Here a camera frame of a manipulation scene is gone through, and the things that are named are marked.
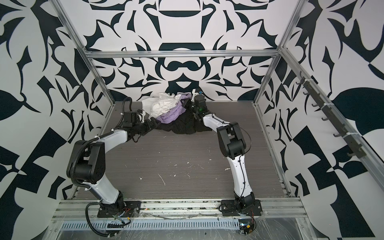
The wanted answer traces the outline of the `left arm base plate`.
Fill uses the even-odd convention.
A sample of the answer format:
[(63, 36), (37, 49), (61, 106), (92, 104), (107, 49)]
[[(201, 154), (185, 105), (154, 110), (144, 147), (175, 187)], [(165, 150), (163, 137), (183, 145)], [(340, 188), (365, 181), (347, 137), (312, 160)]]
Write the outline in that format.
[(114, 216), (133, 217), (140, 212), (141, 201), (124, 201), (111, 205), (101, 204), (98, 218), (113, 218)]

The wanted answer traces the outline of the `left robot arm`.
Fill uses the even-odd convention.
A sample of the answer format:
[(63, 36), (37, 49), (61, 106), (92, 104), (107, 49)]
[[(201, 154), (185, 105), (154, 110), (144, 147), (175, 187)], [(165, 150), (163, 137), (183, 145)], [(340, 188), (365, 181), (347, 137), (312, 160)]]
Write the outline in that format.
[(67, 167), (67, 177), (76, 187), (90, 191), (97, 205), (111, 215), (121, 214), (126, 207), (121, 191), (116, 189), (106, 176), (106, 153), (113, 148), (142, 137), (161, 122), (149, 118), (136, 123), (123, 122), (110, 132), (88, 141), (77, 141)]

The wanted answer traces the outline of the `purple cloth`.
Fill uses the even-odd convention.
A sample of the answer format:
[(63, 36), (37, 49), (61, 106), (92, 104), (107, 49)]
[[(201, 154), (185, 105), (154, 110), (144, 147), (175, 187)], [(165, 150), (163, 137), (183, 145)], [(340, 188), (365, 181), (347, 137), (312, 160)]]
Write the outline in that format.
[(159, 120), (163, 124), (169, 124), (172, 121), (174, 121), (175, 119), (177, 119), (178, 116), (183, 114), (186, 111), (186, 109), (182, 106), (181, 100), (184, 100), (187, 98), (190, 99), (192, 97), (192, 94), (191, 93), (182, 93), (181, 95), (182, 96), (180, 98), (180, 101), (175, 108), (171, 109), (169, 112), (167, 112), (167, 113), (165, 113), (165, 114), (163, 114), (163, 115), (161, 115), (155, 119)]

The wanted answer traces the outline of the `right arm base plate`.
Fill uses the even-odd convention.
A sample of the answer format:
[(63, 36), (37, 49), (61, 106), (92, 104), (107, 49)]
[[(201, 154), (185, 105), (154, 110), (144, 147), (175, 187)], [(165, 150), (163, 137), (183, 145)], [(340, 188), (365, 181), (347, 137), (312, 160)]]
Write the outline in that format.
[(259, 200), (250, 200), (248, 202), (221, 200), (221, 204), (219, 205), (218, 210), (223, 214), (223, 216), (226, 217), (240, 215), (251, 215), (258, 217), (263, 213), (263, 208)]

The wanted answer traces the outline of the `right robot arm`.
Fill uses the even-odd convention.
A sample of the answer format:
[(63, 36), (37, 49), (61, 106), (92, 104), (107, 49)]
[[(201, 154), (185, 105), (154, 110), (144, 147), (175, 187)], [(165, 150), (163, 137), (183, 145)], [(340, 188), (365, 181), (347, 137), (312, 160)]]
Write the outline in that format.
[(182, 106), (191, 111), (205, 127), (216, 132), (220, 151), (230, 164), (234, 180), (234, 204), (230, 206), (222, 203), (219, 210), (226, 214), (233, 211), (245, 214), (246, 210), (255, 205), (256, 199), (245, 167), (247, 144), (242, 128), (238, 123), (224, 121), (211, 112), (203, 95), (196, 95), (193, 100), (182, 100)]

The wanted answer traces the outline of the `white cloth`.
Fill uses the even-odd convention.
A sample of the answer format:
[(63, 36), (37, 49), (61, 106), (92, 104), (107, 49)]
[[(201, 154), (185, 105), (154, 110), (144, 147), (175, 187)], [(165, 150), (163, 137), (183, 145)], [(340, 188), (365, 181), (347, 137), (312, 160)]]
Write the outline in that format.
[(142, 100), (143, 111), (148, 113), (150, 117), (157, 118), (175, 108), (181, 96), (181, 94), (170, 95), (167, 93), (159, 93), (158, 97)]

